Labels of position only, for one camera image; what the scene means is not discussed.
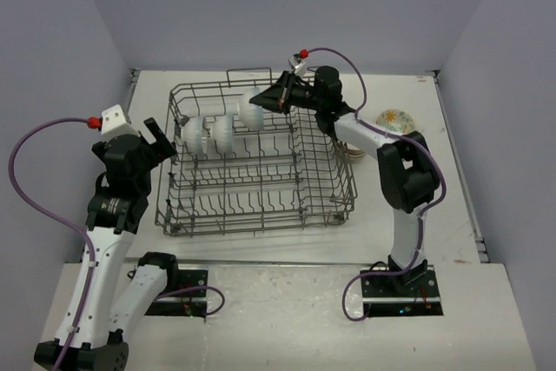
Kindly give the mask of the white blue-striped bowl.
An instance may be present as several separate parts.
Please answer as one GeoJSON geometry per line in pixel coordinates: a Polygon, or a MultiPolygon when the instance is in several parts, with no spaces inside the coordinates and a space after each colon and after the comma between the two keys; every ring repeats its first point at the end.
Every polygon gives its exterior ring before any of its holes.
{"type": "Polygon", "coordinates": [[[210,129],[210,137],[219,153],[232,153],[235,146],[234,116],[224,115],[216,118],[210,129]]]}
{"type": "Polygon", "coordinates": [[[205,128],[205,117],[195,116],[184,124],[181,139],[192,156],[205,156],[208,153],[208,136],[205,128]]]}
{"type": "Polygon", "coordinates": [[[264,130],[264,115],[263,109],[250,100],[260,93],[258,87],[254,87],[240,97],[237,103],[237,111],[239,120],[250,130],[262,131],[264,130]]]}

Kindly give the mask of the beige floral bowl back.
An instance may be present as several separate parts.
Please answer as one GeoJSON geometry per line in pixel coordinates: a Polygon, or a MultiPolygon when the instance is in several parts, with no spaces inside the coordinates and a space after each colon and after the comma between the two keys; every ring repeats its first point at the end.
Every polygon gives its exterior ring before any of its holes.
{"type": "Polygon", "coordinates": [[[346,142],[336,141],[334,144],[338,153],[349,163],[358,163],[367,156],[367,153],[356,147],[352,148],[346,142]]]}

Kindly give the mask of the white green floral bowl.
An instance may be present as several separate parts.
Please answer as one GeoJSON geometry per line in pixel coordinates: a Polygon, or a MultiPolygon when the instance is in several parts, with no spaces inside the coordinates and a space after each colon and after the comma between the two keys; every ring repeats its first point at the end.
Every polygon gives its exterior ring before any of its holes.
{"type": "Polygon", "coordinates": [[[385,109],[377,117],[376,123],[381,127],[403,135],[418,129],[414,118],[404,110],[385,109]]]}

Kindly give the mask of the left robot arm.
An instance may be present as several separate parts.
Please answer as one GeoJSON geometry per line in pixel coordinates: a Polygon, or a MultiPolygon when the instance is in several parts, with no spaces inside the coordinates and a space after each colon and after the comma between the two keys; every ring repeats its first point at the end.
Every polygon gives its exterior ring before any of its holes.
{"type": "Polygon", "coordinates": [[[81,270],[66,315],[56,335],[36,346],[34,361],[46,370],[123,370],[133,327],[155,297],[180,286],[175,257],[151,253],[119,302],[114,302],[118,274],[149,203],[151,172],[175,156],[175,146],[154,118],[144,120],[155,138],[148,142],[131,130],[103,139],[92,151],[104,165],[87,207],[81,270]]]}

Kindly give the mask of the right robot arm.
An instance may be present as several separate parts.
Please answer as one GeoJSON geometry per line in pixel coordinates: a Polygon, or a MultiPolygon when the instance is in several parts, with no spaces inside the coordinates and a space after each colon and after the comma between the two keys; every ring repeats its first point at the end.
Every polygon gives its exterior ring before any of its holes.
{"type": "Polygon", "coordinates": [[[425,274],[425,220],[428,210],[446,197],[447,185],[427,142],[417,131],[402,135],[367,123],[343,99],[337,69],[322,66],[313,82],[284,71],[264,91],[249,99],[254,106],[287,115],[295,107],[314,112],[320,131],[337,142],[354,145],[373,156],[379,167],[381,192],[394,211],[394,243],[387,278],[397,295],[407,295],[425,274]]]}

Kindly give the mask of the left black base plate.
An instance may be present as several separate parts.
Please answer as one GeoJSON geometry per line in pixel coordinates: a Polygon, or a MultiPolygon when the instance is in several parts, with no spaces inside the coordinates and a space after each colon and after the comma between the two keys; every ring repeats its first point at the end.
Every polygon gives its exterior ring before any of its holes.
{"type": "MultiPolygon", "coordinates": [[[[180,267],[176,287],[172,291],[185,288],[202,287],[209,282],[209,271],[199,267],[180,267]]],[[[206,289],[197,289],[176,296],[154,301],[146,312],[146,316],[174,318],[205,318],[208,311],[206,289]]]]}

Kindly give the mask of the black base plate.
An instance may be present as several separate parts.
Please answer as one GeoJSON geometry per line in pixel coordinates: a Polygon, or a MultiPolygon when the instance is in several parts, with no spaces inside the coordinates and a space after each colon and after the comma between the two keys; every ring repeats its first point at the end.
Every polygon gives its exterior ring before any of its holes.
{"type": "MultiPolygon", "coordinates": [[[[172,291],[185,288],[202,287],[209,282],[209,271],[199,267],[180,267],[176,287],[172,291]]],[[[176,296],[154,301],[146,312],[146,316],[174,318],[205,318],[208,311],[206,289],[197,289],[176,296]]]]}
{"type": "Polygon", "coordinates": [[[399,277],[371,275],[360,279],[366,318],[443,316],[440,290],[433,267],[408,283],[399,277]]]}

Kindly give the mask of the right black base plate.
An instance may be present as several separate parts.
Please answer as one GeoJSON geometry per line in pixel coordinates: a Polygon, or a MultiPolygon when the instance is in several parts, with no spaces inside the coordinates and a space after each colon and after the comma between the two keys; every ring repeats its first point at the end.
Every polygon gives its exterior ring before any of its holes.
{"type": "Polygon", "coordinates": [[[433,267],[408,283],[399,277],[371,275],[360,279],[366,318],[443,316],[440,290],[433,267]]]}

